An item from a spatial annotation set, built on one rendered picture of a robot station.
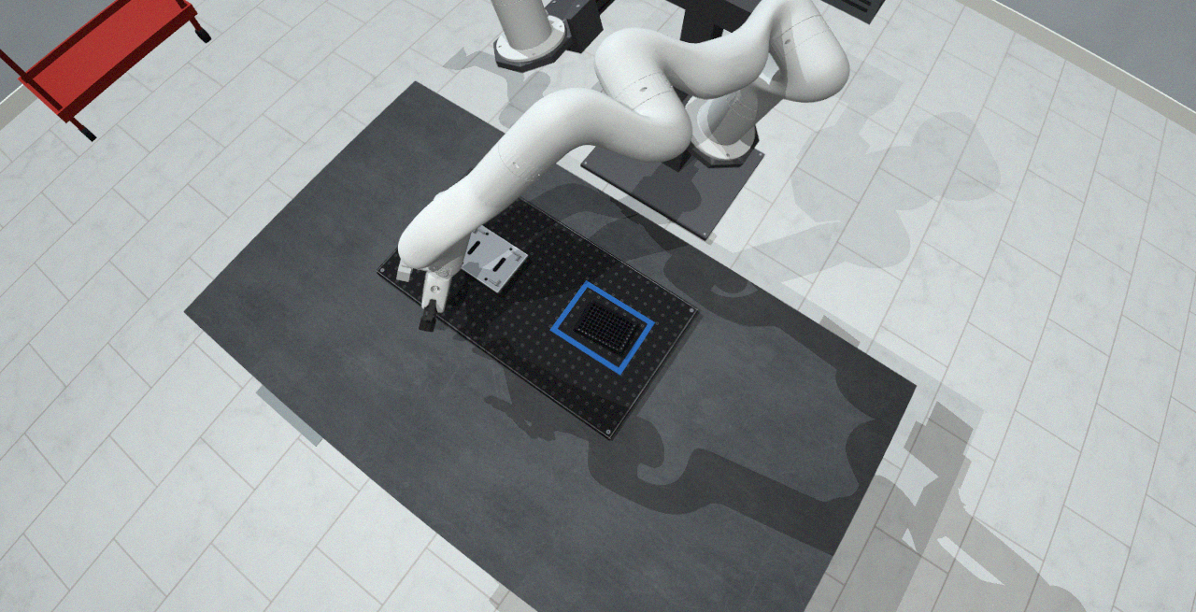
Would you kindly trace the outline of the black well plate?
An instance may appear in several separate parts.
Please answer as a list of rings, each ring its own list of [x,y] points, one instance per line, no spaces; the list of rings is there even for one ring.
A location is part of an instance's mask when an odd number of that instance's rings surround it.
[[[590,300],[573,331],[622,356],[637,326],[636,322],[620,316],[617,311]]]

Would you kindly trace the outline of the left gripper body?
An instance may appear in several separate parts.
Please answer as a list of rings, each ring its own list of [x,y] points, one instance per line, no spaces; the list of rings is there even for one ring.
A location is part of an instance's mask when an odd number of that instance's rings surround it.
[[[456,273],[454,273],[456,275]],[[451,279],[454,275],[445,275],[441,273],[426,273],[423,296],[421,302],[421,308],[426,308],[431,300],[437,300],[437,311],[443,313],[446,305],[446,298],[448,298],[448,287],[451,287]]]

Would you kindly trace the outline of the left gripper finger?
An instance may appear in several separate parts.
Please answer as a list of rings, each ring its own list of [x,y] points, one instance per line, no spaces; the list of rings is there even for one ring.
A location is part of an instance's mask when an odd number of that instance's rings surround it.
[[[427,308],[425,308],[423,317],[421,317],[419,330],[422,330],[425,332],[434,332],[434,328],[435,328],[435,323],[437,323],[437,308],[434,308],[435,307],[435,302],[437,302],[437,300],[431,300],[431,306],[427,306]],[[431,310],[428,310],[428,308],[431,308]],[[425,317],[426,316],[426,310],[428,310],[427,317]]]

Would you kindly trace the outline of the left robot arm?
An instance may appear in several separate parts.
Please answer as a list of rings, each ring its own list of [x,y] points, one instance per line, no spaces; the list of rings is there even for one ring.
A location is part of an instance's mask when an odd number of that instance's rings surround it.
[[[846,87],[849,73],[812,0],[762,0],[742,27],[702,43],[645,27],[617,30],[594,53],[605,94],[565,88],[535,102],[470,175],[407,225],[396,279],[409,281],[413,270],[460,273],[472,232],[570,149],[591,145],[663,164],[692,142],[706,157],[736,160],[782,98],[825,100]],[[685,108],[675,87],[692,94]]]

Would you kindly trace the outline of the blue tape rectangle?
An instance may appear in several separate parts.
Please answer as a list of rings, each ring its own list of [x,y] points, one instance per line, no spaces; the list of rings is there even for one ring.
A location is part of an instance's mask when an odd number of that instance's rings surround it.
[[[586,347],[584,347],[582,344],[580,344],[579,341],[570,338],[569,335],[563,333],[562,331],[559,330],[559,326],[561,325],[562,320],[565,320],[565,317],[568,316],[569,311],[576,304],[576,300],[579,300],[579,298],[581,295],[584,295],[584,290],[586,290],[587,287],[590,289],[593,289],[594,292],[599,293],[599,295],[606,298],[606,300],[609,300],[611,302],[616,302],[616,305],[620,306],[620,308],[623,308],[626,311],[631,311],[631,314],[634,317],[637,317],[640,320],[643,320],[647,324],[647,326],[643,328],[643,332],[639,336],[639,339],[636,339],[635,343],[634,343],[634,345],[631,347],[631,351],[628,353],[628,355],[623,360],[622,365],[620,365],[620,366],[616,366],[614,363],[609,363],[609,361],[606,359],[603,359],[599,355],[594,355],[594,351],[592,351],[592,349],[587,349]],[[616,371],[617,374],[622,375],[622,371],[624,371],[626,366],[631,361],[631,357],[634,356],[634,353],[636,353],[636,350],[641,345],[642,341],[646,338],[647,333],[649,332],[649,328],[652,328],[654,325],[654,323],[655,322],[649,320],[649,318],[643,317],[641,313],[639,313],[639,311],[631,310],[630,306],[626,305],[626,302],[621,302],[620,300],[616,300],[615,296],[609,295],[608,292],[604,292],[604,290],[599,289],[598,287],[594,287],[594,284],[592,284],[590,281],[586,280],[586,281],[584,281],[582,287],[579,289],[579,292],[576,292],[576,295],[574,295],[574,298],[569,302],[569,305],[565,307],[565,311],[562,312],[562,316],[560,316],[559,319],[556,319],[556,322],[554,323],[554,326],[550,328],[550,330],[554,333],[559,335],[565,341],[569,341],[569,343],[572,345],[576,347],[578,349],[582,349],[582,351],[587,353],[587,355],[590,355],[592,359],[597,360],[598,362],[602,362],[602,365],[609,366],[609,368],[611,371]]]

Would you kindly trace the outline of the black perforated plate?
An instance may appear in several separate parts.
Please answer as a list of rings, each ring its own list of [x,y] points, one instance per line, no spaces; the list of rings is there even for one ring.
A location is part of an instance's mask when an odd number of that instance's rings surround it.
[[[437,318],[610,441],[698,308],[521,196],[483,226],[527,259],[499,293],[456,273]],[[550,330],[586,280],[655,322],[622,375]],[[573,331],[590,300],[639,323],[622,356]],[[559,330],[620,366],[646,326],[587,287]]]

